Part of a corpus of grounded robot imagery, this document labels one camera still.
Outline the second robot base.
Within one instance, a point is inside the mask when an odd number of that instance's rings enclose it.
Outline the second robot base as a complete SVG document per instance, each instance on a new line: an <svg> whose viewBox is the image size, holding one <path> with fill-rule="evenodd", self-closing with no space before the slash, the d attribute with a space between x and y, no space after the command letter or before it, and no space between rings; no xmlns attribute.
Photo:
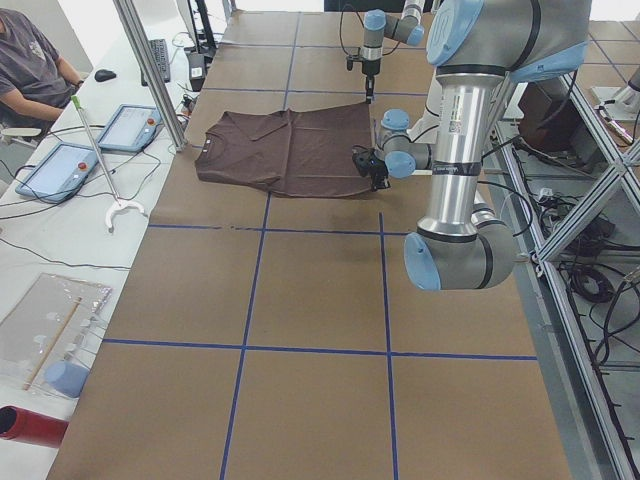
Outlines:
<svg viewBox="0 0 640 480"><path fill-rule="evenodd" d="M639 113L639 69L624 87L592 87L598 104L595 107L607 121L634 121Z"/></svg>

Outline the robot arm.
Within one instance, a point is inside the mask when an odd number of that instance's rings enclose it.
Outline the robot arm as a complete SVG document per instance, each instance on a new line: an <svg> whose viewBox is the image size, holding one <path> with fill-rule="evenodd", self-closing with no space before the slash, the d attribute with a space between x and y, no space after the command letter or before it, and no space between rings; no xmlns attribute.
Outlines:
<svg viewBox="0 0 640 480"><path fill-rule="evenodd" d="M353 162L374 189L391 178L431 171L426 213L405 238L407 275L427 291L484 289L504 281L516 258L513 235L478 192L482 150L508 98L520 83L545 81L583 63L591 5L587 1L447 1L429 28L424 5L405 3L400 17L382 10L364 16L364 39L348 57L360 63L372 91L383 42L424 43L441 104L436 142L424 143L427 126L392 109L379 124L375 144L357 147Z"/></svg>
<svg viewBox="0 0 640 480"><path fill-rule="evenodd" d="M340 1L338 5L341 14L339 41L346 58L346 68L352 71L355 64L361 65L365 77L365 102L370 104L374 99L375 79L380 73L382 58L390 55L400 44L418 46L425 34L422 16L426 11L436 11L440 1L405 1L400 17L376 8L367 10L361 18L358 8L352 3ZM342 25L346 11L355 13L363 28L362 45L353 52L349 52L343 42Z"/></svg>

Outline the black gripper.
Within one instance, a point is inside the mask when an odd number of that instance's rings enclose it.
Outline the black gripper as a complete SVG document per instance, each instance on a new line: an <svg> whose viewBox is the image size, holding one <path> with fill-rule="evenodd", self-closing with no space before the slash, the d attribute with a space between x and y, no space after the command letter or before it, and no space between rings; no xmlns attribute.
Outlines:
<svg viewBox="0 0 640 480"><path fill-rule="evenodd" d="M363 178L370 178L372 190L383 190L390 187L387 166L377 157L374 148L354 145L351 151L352 161L359 175Z"/></svg>
<svg viewBox="0 0 640 480"><path fill-rule="evenodd" d="M356 53L347 54L347 69L351 71L355 63L361 64L361 71L365 75L365 101L370 104L374 97L375 77L380 73L382 47L360 47Z"/></svg>

